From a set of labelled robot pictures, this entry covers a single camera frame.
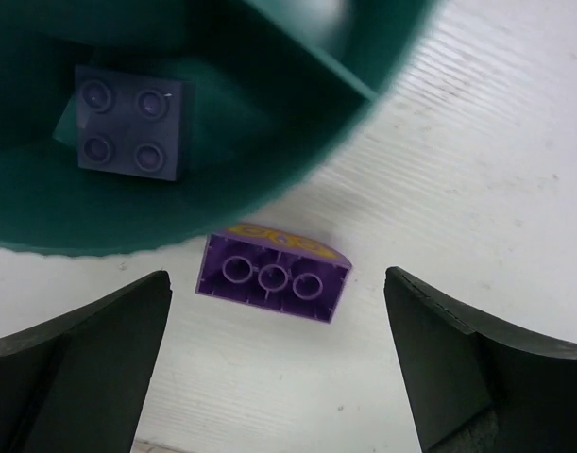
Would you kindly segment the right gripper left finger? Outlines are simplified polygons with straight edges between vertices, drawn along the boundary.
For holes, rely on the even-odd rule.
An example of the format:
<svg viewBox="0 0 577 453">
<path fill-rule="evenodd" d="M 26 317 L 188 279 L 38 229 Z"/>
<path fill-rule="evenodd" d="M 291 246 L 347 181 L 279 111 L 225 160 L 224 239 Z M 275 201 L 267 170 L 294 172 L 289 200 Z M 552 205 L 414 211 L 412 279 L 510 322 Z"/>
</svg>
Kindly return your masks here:
<svg viewBox="0 0 577 453">
<path fill-rule="evenodd" d="M 170 305 L 156 271 L 0 338 L 0 452 L 130 451 Z"/>
</svg>

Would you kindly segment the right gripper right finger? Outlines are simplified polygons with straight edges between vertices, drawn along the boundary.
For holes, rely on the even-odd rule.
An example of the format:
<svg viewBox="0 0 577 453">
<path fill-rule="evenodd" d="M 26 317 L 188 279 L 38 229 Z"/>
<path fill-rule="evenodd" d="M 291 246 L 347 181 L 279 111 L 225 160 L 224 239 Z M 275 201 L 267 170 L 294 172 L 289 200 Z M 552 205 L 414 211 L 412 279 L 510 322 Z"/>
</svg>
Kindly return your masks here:
<svg viewBox="0 0 577 453">
<path fill-rule="evenodd" d="M 384 297 L 424 452 L 577 452 L 577 344 L 390 267 Z"/>
</svg>

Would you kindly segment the dark purple long lego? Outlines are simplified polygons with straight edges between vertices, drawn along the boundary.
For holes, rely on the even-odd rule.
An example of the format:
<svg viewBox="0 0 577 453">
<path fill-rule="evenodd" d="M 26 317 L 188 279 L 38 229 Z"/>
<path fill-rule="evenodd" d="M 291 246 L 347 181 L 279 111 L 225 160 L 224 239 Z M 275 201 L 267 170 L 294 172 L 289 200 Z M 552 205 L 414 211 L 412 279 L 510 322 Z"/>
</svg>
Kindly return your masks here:
<svg viewBox="0 0 577 453">
<path fill-rule="evenodd" d="M 328 323 L 351 269 L 324 243 L 241 222 L 208 236 L 195 292 Z"/>
</svg>

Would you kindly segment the lavender square lego bottom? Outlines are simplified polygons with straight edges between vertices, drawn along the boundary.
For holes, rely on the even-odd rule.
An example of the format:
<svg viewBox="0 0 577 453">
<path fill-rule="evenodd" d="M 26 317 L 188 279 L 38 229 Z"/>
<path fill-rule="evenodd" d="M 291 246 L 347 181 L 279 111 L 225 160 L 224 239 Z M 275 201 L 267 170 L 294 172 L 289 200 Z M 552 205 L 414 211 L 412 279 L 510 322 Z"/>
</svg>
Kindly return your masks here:
<svg viewBox="0 0 577 453">
<path fill-rule="evenodd" d="M 193 135 L 194 83 L 78 65 L 75 102 L 80 168 L 181 178 Z"/>
</svg>

